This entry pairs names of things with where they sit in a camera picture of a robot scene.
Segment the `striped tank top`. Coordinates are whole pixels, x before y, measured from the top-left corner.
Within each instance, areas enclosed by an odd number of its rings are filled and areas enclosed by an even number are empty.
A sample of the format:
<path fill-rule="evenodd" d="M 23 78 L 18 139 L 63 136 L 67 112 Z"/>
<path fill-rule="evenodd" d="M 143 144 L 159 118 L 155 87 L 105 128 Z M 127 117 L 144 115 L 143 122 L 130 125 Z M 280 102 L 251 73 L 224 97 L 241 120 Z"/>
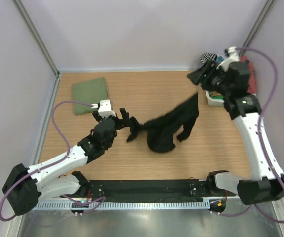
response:
<path fill-rule="evenodd" d="M 217 59 L 218 55 L 217 54 L 214 54 L 214 53 L 205 53 L 205 54 L 202 54 L 200 57 L 199 57 L 199 62 L 200 64 L 203 66 L 205 65 L 207 62 L 215 62 L 216 59 Z"/>

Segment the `green tank top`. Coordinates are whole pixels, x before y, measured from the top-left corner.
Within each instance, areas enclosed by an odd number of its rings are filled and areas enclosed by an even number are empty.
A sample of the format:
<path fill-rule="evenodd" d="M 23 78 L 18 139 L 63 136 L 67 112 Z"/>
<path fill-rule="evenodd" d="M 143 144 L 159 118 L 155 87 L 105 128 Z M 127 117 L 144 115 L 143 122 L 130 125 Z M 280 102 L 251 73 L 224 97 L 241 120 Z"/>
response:
<path fill-rule="evenodd" d="M 105 78 L 74 83 L 71 87 L 71 96 L 72 100 L 86 104 L 95 104 L 109 99 Z"/>

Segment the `pink tank top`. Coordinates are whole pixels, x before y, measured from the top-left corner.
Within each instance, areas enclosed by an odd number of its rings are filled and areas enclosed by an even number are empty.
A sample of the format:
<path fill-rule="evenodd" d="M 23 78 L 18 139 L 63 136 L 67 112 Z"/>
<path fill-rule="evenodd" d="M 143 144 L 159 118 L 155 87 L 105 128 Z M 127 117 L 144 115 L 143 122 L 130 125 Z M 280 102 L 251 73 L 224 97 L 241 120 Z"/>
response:
<path fill-rule="evenodd" d="M 248 67 L 250 70 L 248 93 L 256 94 L 257 93 L 257 83 L 256 83 L 256 79 L 254 76 L 254 66 L 250 62 L 247 56 L 240 56 L 240 62 L 248 63 Z"/>

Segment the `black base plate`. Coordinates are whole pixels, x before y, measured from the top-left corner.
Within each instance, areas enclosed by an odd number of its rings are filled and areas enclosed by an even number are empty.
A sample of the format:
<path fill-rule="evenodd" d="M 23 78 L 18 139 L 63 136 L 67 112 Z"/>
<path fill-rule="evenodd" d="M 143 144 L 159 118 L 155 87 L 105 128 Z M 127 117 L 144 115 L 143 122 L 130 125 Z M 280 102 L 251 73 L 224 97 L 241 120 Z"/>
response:
<path fill-rule="evenodd" d="M 92 198 L 105 196 L 113 201 L 132 201 L 149 199 L 150 201 L 177 197 L 220 197 L 234 196 L 230 191 L 214 188 L 209 181 L 195 179 L 175 180 L 90 180 L 84 185 L 84 191 L 73 196 Z"/>

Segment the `white laundry basket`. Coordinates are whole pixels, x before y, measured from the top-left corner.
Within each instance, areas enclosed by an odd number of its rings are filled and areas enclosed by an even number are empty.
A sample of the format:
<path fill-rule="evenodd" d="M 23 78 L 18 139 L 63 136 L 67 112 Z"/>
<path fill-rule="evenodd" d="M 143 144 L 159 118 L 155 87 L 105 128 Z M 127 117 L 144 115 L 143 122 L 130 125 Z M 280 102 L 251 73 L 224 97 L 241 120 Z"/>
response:
<path fill-rule="evenodd" d="M 224 100 L 222 96 L 211 96 L 209 91 L 205 92 L 206 98 L 207 98 L 207 103 L 210 106 L 218 106 L 218 107 L 223 107 L 224 106 Z"/>

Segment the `aluminium corner post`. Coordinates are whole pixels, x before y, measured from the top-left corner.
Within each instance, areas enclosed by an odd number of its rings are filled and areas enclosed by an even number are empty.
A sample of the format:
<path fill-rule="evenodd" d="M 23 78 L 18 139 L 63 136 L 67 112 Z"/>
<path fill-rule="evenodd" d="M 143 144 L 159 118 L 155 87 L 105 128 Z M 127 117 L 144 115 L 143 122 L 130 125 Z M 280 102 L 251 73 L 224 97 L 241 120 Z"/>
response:
<path fill-rule="evenodd" d="M 253 40 L 256 38 L 257 34 L 259 33 L 262 25 L 266 21 L 266 18 L 269 16 L 270 12 L 272 11 L 275 3 L 277 0 L 266 0 L 265 4 L 263 5 L 260 13 L 258 14 L 254 24 L 252 25 L 243 45 L 242 48 L 248 48 L 251 46 Z"/>
<path fill-rule="evenodd" d="M 33 21 L 31 20 L 26 8 L 24 7 L 21 0 L 12 0 L 14 6 L 18 10 L 18 13 L 20 14 L 21 18 L 23 19 L 24 23 L 26 24 L 28 30 L 30 31 L 33 39 L 35 40 L 35 43 L 39 47 L 41 53 L 45 57 L 47 63 L 49 64 L 50 68 L 54 72 L 55 76 L 58 77 L 60 75 L 59 70 L 57 69 L 54 61 L 52 60 L 43 40 L 41 39 Z"/>

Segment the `aluminium frame rail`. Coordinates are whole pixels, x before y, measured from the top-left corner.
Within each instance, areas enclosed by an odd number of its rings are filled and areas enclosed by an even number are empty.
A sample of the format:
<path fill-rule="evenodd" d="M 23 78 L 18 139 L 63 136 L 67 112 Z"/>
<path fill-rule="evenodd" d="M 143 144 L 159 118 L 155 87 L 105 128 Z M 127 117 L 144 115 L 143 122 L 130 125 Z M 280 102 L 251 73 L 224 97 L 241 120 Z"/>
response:
<path fill-rule="evenodd" d="M 49 198 L 67 194 L 70 197 L 93 199 L 105 196 L 108 202 L 193 202 L 200 197 L 237 195 L 246 204 L 280 200 L 284 191 L 277 179 L 241 180 L 230 173 L 208 176 L 207 180 L 91 180 L 66 176 L 37 187 L 27 179 L 13 191 L 15 201 L 27 201 L 32 206 Z"/>

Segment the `black tank top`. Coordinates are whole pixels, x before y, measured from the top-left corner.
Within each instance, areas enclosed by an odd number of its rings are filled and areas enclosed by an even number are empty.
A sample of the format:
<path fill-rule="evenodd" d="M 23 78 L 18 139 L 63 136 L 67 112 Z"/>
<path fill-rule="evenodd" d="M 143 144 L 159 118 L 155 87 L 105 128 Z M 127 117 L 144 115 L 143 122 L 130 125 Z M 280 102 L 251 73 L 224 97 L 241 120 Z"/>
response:
<path fill-rule="evenodd" d="M 176 106 L 168 113 L 144 124 L 138 122 L 138 134 L 147 132 L 147 146 L 155 153 L 168 153 L 175 148 L 174 134 L 183 127 L 183 131 L 176 136 L 179 142 L 186 140 L 199 116 L 198 93 L 194 93 L 186 101 Z"/>

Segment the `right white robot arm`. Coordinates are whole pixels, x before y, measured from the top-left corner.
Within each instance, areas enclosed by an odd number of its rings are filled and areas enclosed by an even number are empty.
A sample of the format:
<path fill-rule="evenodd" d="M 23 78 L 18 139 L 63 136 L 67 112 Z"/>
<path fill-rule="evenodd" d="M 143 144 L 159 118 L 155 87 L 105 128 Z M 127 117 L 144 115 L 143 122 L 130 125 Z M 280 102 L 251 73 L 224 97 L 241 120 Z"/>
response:
<path fill-rule="evenodd" d="M 207 62 L 187 74 L 194 85 L 223 95 L 224 108 L 241 135 L 251 169 L 249 178 L 228 171 L 211 172 L 212 180 L 206 183 L 206 189 L 213 196 L 223 190 L 235 193 L 245 205 L 278 201 L 284 197 L 284 172 L 275 159 L 260 120 L 258 99 L 248 93 L 249 77 L 248 63 L 242 62 L 231 62 L 225 68 Z"/>

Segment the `right aluminium corner post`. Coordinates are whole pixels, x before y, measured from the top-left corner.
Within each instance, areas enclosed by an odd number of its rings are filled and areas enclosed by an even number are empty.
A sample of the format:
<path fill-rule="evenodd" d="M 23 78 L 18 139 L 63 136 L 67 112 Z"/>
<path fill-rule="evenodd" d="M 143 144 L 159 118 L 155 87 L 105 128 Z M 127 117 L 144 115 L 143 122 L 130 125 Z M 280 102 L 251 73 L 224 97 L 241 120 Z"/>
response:
<path fill-rule="evenodd" d="M 256 38 L 257 34 L 259 33 L 262 25 L 266 21 L 266 18 L 269 16 L 270 12 L 272 11 L 275 3 L 277 0 L 266 0 L 265 4 L 263 5 L 260 13 L 258 14 L 254 24 L 252 25 L 243 45 L 242 48 L 248 48 L 251 46 L 253 40 Z"/>

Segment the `light blue tank top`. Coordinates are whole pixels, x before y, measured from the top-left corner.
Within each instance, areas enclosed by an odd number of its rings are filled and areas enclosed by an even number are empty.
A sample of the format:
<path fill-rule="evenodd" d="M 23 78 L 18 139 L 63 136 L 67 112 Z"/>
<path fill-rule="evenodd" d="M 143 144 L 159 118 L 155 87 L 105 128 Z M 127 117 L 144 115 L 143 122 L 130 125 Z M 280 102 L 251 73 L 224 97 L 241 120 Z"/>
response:
<path fill-rule="evenodd" d="M 220 63 L 222 63 L 224 60 L 225 60 L 224 57 L 221 56 L 221 55 L 219 55 L 219 56 L 217 56 L 217 58 L 216 58 L 216 60 L 215 60 L 215 63 L 216 63 L 216 64 L 220 64 Z"/>

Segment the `left aluminium corner post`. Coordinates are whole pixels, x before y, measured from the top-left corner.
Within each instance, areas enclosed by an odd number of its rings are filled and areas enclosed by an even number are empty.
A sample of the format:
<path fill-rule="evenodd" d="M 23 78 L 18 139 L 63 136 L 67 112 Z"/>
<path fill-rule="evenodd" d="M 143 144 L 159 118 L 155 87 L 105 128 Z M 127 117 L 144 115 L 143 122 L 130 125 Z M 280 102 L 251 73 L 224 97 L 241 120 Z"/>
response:
<path fill-rule="evenodd" d="M 21 18 L 23 19 L 24 23 L 26 24 L 28 30 L 30 31 L 33 39 L 35 40 L 35 43 L 39 47 L 41 53 L 45 57 L 47 63 L 49 64 L 50 68 L 54 72 L 55 76 L 58 77 L 60 75 L 59 70 L 57 69 L 54 61 L 52 60 L 43 40 L 41 39 L 33 21 L 31 20 L 26 8 L 24 7 L 21 0 L 12 0 L 14 6 L 18 10 L 18 13 L 20 14 Z"/>

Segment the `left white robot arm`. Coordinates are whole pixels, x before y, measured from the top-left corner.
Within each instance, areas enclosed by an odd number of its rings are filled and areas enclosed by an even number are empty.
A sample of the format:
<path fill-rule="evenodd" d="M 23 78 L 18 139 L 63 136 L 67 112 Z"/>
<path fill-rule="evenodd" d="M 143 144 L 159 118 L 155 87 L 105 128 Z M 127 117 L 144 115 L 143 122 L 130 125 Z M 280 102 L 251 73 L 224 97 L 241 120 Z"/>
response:
<path fill-rule="evenodd" d="M 76 145 L 68 146 L 66 152 L 29 167 L 21 163 L 13 167 L 2 188 L 2 201 L 8 201 L 15 216 L 21 216 L 50 198 L 84 197 L 88 193 L 84 175 L 78 171 L 64 178 L 60 175 L 100 158 L 111 148 L 118 130 L 133 127 L 125 108 L 120 108 L 120 114 L 122 118 L 118 118 L 112 109 L 98 109 L 93 113 L 98 124 Z"/>

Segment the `yellow garment in basket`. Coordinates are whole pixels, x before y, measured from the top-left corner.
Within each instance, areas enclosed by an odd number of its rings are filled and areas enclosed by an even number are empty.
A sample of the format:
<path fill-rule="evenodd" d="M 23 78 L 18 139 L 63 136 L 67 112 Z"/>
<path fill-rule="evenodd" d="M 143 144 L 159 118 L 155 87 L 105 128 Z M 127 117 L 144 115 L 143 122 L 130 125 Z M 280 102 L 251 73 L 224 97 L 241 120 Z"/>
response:
<path fill-rule="evenodd" d="M 213 91 L 209 93 L 210 97 L 222 97 L 222 95 L 219 92 Z"/>

